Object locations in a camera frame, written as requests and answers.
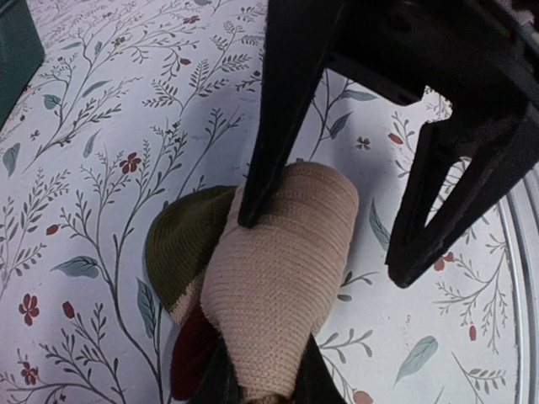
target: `knitted sock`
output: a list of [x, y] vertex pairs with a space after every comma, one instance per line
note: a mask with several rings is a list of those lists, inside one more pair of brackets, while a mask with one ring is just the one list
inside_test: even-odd
[[303, 351], [337, 296], [358, 210], [354, 185], [300, 162], [253, 229], [237, 224], [243, 191], [206, 270], [202, 310], [221, 331], [246, 402], [290, 399]]
[[178, 335], [170, 365], [170, 392], [174, 400], [189, 400], [198, 389], [219, 343], [219, 332], [196, 305]]
[[204, 270], [227, 223], [234, 189], [214, 187], [177, 200], [159, 214], [148, 233], [148, 278], [180, 326], [199, 301]]

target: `beige sock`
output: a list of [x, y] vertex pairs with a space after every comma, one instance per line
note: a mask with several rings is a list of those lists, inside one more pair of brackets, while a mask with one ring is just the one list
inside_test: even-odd
[[201, 304], [225, 339], [244, 400], [289, 399], [309, 334], [336, 298], [358, 195], [332, 168], [300, 162], [285, 168], [253, 229], [237, 224], [242, 196], [239, 189]]

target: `dark red fabric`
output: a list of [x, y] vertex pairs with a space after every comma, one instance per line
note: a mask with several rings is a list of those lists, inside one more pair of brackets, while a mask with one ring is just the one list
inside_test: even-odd
[[182, 327], [172, 353], [170, 391], [175, 400], [189, 400], [196, 393], [218, 343], [219, 333], [199, 303]]

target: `green container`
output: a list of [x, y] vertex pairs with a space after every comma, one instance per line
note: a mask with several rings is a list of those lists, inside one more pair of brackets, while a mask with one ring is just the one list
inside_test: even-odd
[[45, 58], [25, 0], [0, 0], [0, 129]]

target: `floral pattern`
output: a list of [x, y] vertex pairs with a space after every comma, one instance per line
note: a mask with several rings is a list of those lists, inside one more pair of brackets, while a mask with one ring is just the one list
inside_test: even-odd
[[[0, 402], [169, 404], [179, 330], [147, 281], [144, 241], [172, 201], [244, 180], [266, 5], [29, 5], [46, 59], [0, 130]], [[292, 151], [291, 162], [336, 167], [360, 192], [349, 263], [318, 336], [349, 404], [509, 403], [529, 379], [501, 205], [409, 290], [387, 277], [419, 129], [450, 115], [431, 89], [401, 108], [326, 71]], [[451, 170], [433, 214], [466, 167]]]

